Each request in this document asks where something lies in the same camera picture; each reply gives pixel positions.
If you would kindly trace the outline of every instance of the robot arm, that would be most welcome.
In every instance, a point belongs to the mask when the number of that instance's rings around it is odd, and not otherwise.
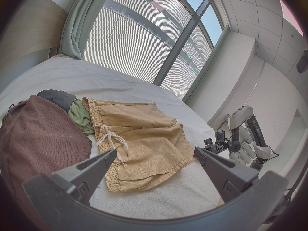
[[[239,141],[240,126],[245,123],[253,140],[252,145],[257,158],[251,163],[250,167],[261,170],[263,164],[271,159],[272,153],[270,147],[265,143],[263,134],[258,121],[253,114],[253,108],[242,106],[228,118],[228,126],[231,132],[230,139],[225,138],[225,131],[216,131],[216,142],[212,139],[205,140],[206,149],[216,154],[229,149],[229,152],[238,152],[241,149]]]

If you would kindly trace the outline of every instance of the dark gray garment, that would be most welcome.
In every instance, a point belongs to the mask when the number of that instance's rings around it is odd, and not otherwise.
[[[55,103],[56,105],[60,106],[62,109],[68,113],[72,102],[76,98],[76,96],[67,93],[66,91],[62,90],[43,90],[37,94],[37,96],[46,98],[47,100]]]

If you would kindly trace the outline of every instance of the tan shorts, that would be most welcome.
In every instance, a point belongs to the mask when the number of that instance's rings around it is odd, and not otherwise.
[[[106,130],[121,136],[124,145],[112,138],[125,167],[116,158],[105,175],[110,192],[141,192],[163,183],[182,167],[194,161],[194,149],[187,141],[183,125],[177,118],[162,113],[155,103],[119,103],[84,97],[96,140]],[[108,140],[99,145],[100,152],[110,150]]]

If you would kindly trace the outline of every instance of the green fabric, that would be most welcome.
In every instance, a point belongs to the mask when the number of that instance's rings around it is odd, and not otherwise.
[[[213,51],[211,52],[209,58],[207,59],[207,61],[205,62],[203,68],[201,69],[200,73],[198,74],[197,78],[195,79],[195,81],[193,82],[193,84],[190,86],[190,88],[188,89],[187,93],[185,94],[185,96],[182,98],[182,101],[184,103],[186,103],[189,106],[189,101],[191,100],[191,98],[195,95],[195,93],[197,92],[199,86],[206,81],[206,75],[208,73],[208,71],[211,69],[221,47],[223,46],[226,38],[228,37],[230,32],[230,28],[228,25],[225,26],[224,30],[222,31]]]
[[[59,54],[83,59],[87,39],[94,21],[106,0],[71,0],[70,9],[63,27]]]
[[[83,106],[81,100],[75,98],[70,106],[68,114],[85,135],[94,134],[90,114]]]

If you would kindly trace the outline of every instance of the curtain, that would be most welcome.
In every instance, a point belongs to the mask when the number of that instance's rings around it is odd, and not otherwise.
[[[59,54],[83,59],[83,52],[94,21],[106,0],[71,0],[62,31]]]
[[[193,84],[191,85],[191,87],[189,88],[189,90],[187,91],[187,93],[185,94],[185,96],[182,98],[182,101],[184,103],[186,103],[189,106],[189,101],[191,100],[191,98],[194,96],[194,94],[197,92],[199,86],[201,85],[201,83],[203,81],[205,81],[205,77],[207,72],[211,69],[211,66],[213,65],[216,56],[218,55],[219,50],[221,49],[221,47],[223,46],[226,38],[228,37],[230,32],[230,28],[228,25],[225,26],[224,30],[222,31],[212,53],[210,54],[208,60],[206,61],[206,63],[204,64],[202,70],[200,71],[200,73],[198,74],[198,76],[196,77],[195,81],[193,82]]]

